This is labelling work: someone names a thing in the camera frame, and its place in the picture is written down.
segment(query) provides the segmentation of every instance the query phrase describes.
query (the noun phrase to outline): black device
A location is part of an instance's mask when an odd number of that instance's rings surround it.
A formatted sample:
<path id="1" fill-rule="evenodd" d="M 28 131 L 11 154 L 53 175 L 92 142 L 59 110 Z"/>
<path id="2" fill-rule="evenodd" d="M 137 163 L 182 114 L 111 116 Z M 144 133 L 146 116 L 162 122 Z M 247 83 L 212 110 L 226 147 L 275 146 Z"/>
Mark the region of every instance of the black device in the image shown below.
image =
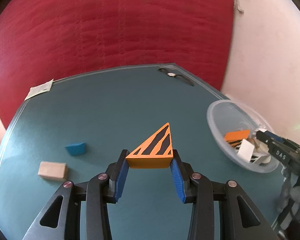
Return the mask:
<path id="1" fill-rule="evenodd" d="M 184 75 L 181 75 L 181 74 L 175 74 L 173 72 L 170 72 L 168 69 L 164 68 L 164 67 L 161 67 L 158 69 L 159 72 L 163 72 L 165 73 L 167 76 L 169 77 L 173 77 L 173 78 L 180 78 L 183 82 L 187 83 L 188 85 L 194 87 L 194 84 L 193 82 L 187 78 L 186 76 Z"/>
<path id="2" fill-rule="evenodd" d="M 40 211 L 23 240 L 79 240 L 81 202 L 86 201 L 86 239 L 111 240 L 107 203 L 121 197 L 129 165 L 122 150 L 116 163 L 87 182 L 64 182 Z M 219 202 L 221 240 L 277 240 L 261 212 L 240 185 L 210 181 L 194 172 L 173 150 L 170 164 L 177 195 L 192 203 L 188 240 L 214 240 L 214 201 Z M 0 240 L 5 240 L 0 231 Z"/>
<path id="3" fill-rule="evenodd" d="M 256 138 L 268 146 L 269 153 L 273 157 L 298 176 L 298 180 L 294 187 L 300 186 L 300 145 L 289 139 L 279 137 L 269 131 L 257 131 Z M 281 225 L 287 215 L 291 212 L 293 205 L 294 201 L 290 198 L 287 206 L 278 216 L 277 221 L 279 225 Z"/>

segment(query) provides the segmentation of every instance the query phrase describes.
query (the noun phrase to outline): orange block in bowl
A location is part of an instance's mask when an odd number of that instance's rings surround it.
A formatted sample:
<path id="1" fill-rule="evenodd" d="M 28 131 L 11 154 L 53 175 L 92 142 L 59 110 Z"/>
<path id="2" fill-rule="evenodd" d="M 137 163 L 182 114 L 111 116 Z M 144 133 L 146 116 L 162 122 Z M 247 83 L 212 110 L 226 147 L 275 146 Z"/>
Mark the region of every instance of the orange block in bowl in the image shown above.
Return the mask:
<path id="1" fill-rule="evenodd" d="M 235 132 L 228 132 L 226 133 L 224 139 L 227 142 L 234 142 L 238 140 L 247 139 L 249 136 L 250 130 L 243 130 L 243 131 L 235 131 Z"/>

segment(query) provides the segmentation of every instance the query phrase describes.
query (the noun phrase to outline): wooden block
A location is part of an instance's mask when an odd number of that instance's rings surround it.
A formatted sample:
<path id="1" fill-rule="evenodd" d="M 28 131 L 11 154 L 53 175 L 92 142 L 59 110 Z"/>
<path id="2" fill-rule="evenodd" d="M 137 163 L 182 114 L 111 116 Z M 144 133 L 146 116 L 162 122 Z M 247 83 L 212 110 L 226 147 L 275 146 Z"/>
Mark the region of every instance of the wooden block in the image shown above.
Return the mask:
<path id="1" fill-rule="evenodd" d="M 168 168 L 172 159 L 169 123 L 162 126 L 126 157 L 132 169 Z"/>
<path id="2" fill-rule="evenodd" d="M 38 175 L 45 179 L 65 181 L 67 175 L 66 163 L 41 162 Z"/>
<path id="3" fill-rule="evenodd" d="M 250 132 L 250 130 L 229 132 L 229 133 L 226 133 L 224 139 L 227 142 L 232 142 L 232 141 L 247 139 L 248 136 L 249 136 L 249 132 Z"/>

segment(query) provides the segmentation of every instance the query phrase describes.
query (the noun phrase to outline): blue gripper pad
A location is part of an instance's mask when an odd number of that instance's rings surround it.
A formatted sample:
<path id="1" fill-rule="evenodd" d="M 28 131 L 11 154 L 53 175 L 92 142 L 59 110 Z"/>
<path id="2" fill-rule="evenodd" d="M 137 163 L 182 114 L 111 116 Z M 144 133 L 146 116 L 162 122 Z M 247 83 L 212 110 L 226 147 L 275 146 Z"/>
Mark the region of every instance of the blue gripper pad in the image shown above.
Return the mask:
<path id="1" fill-rule="evenodd" d="M 177 195 L 181 199 L 181 201 L 184 203 L 186 200 L 186 194 L 185 194 L 183 179 L 182 179 L 180 170 L 178 168 L 177 161 L 175 159 L 172 159 L 172 161 L 170 163 L 170 169 L 171 169 L 171 173 L 172 173 L 173 183 L 176 187 Z"/>
<path id="2" fill-rule="evenodd" d="M 81 155 L 86 153 L 86 143 L 73 143 L 66 146 L 70 155 Z"/>
<path id="3" fill-rule="evenodd" d="M 119 171 L 119 175 L 118 175 L 116 184 L 115 184 L 114 198 L 115 198 L 116 202 L 118 202 L 119 198 L 121 198 L 121 196 L 122 196 L 122 192 L 123 192 L 124 184 L 126 183 L 128 171 L 129 171 L 129 164 L 126 161 L 126 159 L 124 159 L 121 169 Z"/>

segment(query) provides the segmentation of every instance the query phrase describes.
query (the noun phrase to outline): black stripe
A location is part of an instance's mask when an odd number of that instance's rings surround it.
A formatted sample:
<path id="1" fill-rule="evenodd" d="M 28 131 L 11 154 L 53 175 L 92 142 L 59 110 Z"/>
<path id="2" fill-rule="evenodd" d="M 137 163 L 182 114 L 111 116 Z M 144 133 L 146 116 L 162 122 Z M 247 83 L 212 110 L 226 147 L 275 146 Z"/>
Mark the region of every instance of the black stripe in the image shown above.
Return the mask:
<path id="1" fill-rule="evenodd" d="M 133 155 L 137 155 L 140 152 L 141 148 L 137 150 Z"/>
<path id="2" fill-rule="evenodd" d="M 170 145 L 170 134 L 168 134 L 161 144 L 160 150 L 156 153 L 156 155 L 163 155 L 164 152 L 168 149 Z"/>
<path id="3" fill-rule="evenodd" d="M 168 129 L 168 125 L 163 128 L 152 140 L 152 142 L 149 144 L 149 146 L 143 151 L 142 155 L 149 155 L 153 148 L 157 145 L 157 143 L 164 137 L 166 134 L 166 130 Z"/>
<path id="4" fill-rule="evenodd" d="M 237 141 L 233 141 L 233 142 L 228 142 L 228 144 L 235 144 L 235 143 L 240 143 L 242 140 L 237 140 Z"/>

